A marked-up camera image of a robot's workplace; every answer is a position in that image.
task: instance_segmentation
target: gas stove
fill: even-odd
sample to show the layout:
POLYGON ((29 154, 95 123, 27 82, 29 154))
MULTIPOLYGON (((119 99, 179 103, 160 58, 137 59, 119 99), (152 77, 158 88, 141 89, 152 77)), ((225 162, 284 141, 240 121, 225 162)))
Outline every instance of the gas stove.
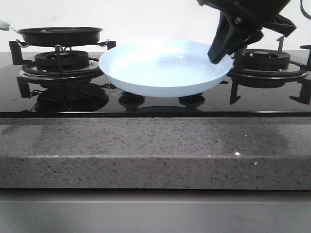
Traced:
MULTIPOLYGON (((108 49, 115 44, 107 41, 108 49)), ((24 60, 20 47, 10 42, 14 65, 0 67, 0 117, 311 116, 307 50, 243 49, 216 87, 194 96, 153 98, 110 84, 98 66, 100 53, 55 46, 25 53, 30 60, 24 60)), ((9 53, 1 56, 3 64, 11 63, 9 53)))

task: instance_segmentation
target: gray speckled stone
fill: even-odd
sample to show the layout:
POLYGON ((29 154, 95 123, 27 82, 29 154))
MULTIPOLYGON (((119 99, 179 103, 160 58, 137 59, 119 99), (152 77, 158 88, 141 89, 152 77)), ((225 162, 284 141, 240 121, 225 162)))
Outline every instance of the gray speckled stone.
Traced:
POLYGON ((0 187, 311 189, 309 118, 0 119, 0 187))

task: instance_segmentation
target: frying pan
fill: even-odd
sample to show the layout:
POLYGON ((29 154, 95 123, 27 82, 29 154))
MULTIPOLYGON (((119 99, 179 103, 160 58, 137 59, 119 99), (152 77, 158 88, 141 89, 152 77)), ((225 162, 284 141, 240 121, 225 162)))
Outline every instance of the frying pan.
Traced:
MULTIPOLYGON (((10 24, 0 21, 0 29, 13 29, 10 24)), ((28 45, 54 47, 82 46, 96 44, 100 39, 102 28, 91 27, 46 27, 14 30, 21 34, 28 45)))
POLYGON ((147 40, 110 49, 99 66, 113 85, 133 94, 190 96, 218 85, 232 67, 228 55, 211 63, 209 48, 186 40, 147 40))

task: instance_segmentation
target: black frying pan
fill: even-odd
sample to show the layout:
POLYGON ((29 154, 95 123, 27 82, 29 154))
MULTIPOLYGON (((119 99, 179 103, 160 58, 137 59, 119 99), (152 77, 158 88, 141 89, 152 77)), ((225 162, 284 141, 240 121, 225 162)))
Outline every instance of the black frying pan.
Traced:
MULTIPOLYGON (((10 24, 0 21, 0 30, 13 29, 10 24)), ((21 34, 28 45, 55 47, 82 46, 96 44, 102 28, 90 27, 46 27, 14 30, 21 34)))

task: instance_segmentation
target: white wall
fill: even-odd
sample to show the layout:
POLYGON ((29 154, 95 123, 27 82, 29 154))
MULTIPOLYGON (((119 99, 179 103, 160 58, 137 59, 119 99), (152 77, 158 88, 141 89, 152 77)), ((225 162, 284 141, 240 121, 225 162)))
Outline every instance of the white wall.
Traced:
MULTIPOLYGON (((311 12, 310 0, 305 8, 311 12)), ((0 0, 0 20, 16 29, 54 26, 101 27, 101 41, 118 44, 143 39, 185 39, 210 44, 218 25, 219 11, 199 6, 196 0, 0 0)), ((311 44, 311 21, 300 13, 299 0, 292 0, 282 14, 298 29, 286 39, 284 49, 311 44)), ((250 48, 276 49, 280 34, 264 30, 265 37, 250 48)), ((8 41, 22 39, 12 30, 0 31, 0 52, 8 41)), ((102 51, 98 46, 79 48, 102 51)), ((46 51, 29 47, 23 51, 46 51)))

